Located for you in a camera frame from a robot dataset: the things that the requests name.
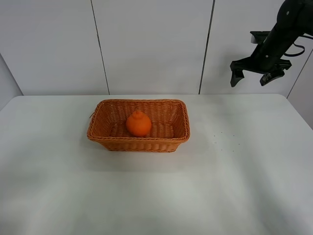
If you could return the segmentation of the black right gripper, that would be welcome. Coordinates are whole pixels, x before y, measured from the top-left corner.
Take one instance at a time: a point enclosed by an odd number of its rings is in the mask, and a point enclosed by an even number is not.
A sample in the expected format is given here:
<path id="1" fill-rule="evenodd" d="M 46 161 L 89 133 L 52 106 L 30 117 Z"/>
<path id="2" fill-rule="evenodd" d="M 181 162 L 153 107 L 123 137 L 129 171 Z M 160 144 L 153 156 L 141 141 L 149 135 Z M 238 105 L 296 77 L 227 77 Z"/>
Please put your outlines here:
<path id="1" fill-rule="evenodd" d="M 244 79 L 243 70 L 264 74 L 260 79 L 261 86 L 283 77 L 285 75 L 283 70 L 269 71 L 275 67 L 300 35 L 301 30 L 298 28 L 282 28 L 276 24 L 266 39 L 255 48 L 249 57 L 231 63 L 230 85 L 235 87 L 239 81 Z"/>

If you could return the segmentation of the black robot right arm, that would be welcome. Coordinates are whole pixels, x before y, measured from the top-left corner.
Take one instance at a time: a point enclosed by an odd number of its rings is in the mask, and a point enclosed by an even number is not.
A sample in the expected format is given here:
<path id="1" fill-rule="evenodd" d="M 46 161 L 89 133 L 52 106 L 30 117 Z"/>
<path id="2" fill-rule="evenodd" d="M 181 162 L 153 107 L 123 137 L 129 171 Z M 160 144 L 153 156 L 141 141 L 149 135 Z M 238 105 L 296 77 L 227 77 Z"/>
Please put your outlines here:
<path id="1" fill-rule="evenodd" d="M 282 56 L 296 57 L 305 48 L 295 44 L 298 37 L 313 37 L 313 2 L 311 0 L 286 0 L 281 5 L 276 24 L 271 31 L 252 31 L 251 42 L 257 47 L 244 59 L 232 61 L 230 85 L 235 87 L 244 79 L 243 71 L 262 74 L 261 86 L 283 77 L 291 67 Z"/>

